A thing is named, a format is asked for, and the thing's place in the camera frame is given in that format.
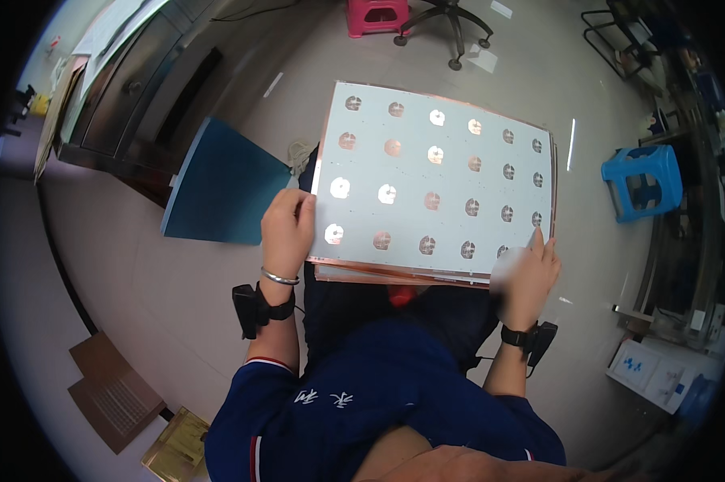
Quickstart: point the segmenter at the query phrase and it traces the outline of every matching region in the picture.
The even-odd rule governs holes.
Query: person
[[[482,387],[466,379],[500,319],[520,332],[537,321],[560,273],[555,239],[545,245],[536,228],[503,304],[487,290],[432,286],[398,311],[385,286],[315,280],[304,263],[315,232],[309,185],[304,175],[304,190],[281,190],[261,220],[265,272],[293,279],[304,265],[308,363],[299,377],[294,315],[258,327],[206,436],[211,479],[590,477],[563,467],[558,435],[526,400],[521,348],[503,342]],[[292,294],[266,275],[259,284],[271,306]]]

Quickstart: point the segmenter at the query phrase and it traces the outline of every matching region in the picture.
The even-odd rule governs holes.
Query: red object
[[[373,31],[399,32],[407,21],[408,0],[348,0],[346,24],[353,39]]]
[[[406,304],[410,303],[418,293],[415,291],[413,286],[404,286],[401,284],[390,284],[389,289],[389,302],[395,308],[402,308]]]

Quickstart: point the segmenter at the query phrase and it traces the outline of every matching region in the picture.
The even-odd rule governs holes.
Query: dark pants
[[[298,179],[302,190],[311,190],[317,149]],[[477,350],[493,332],[499,319],[500,298],[487,290],[460,286],[432,286],[401,310],[389,302],[384,284],[318,282],[314,265],[304,263],[305,339],[308,373],[338,342],[363,324],[400,318],[421,326],[451,352],[462,372],[477,366]]]

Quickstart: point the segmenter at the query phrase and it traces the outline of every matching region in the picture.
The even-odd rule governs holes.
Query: silver bangle
[[[263,266],[261,266],[261,275],[269,278],[272,282],[279,284],[289,284],[290,286],[295,286],[296,284],[300,283],[300,278],[298,276],[296,276],[295,279],[282,278],[281,276],[277,276],[273,273],[266,271],[266,268],[264,268]]]

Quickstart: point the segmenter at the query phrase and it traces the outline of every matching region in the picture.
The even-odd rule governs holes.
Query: blue board
[[[207,117],[180,169],[162,233],[205,241],[261,244],[261,217],[290,169],[226,123]]]

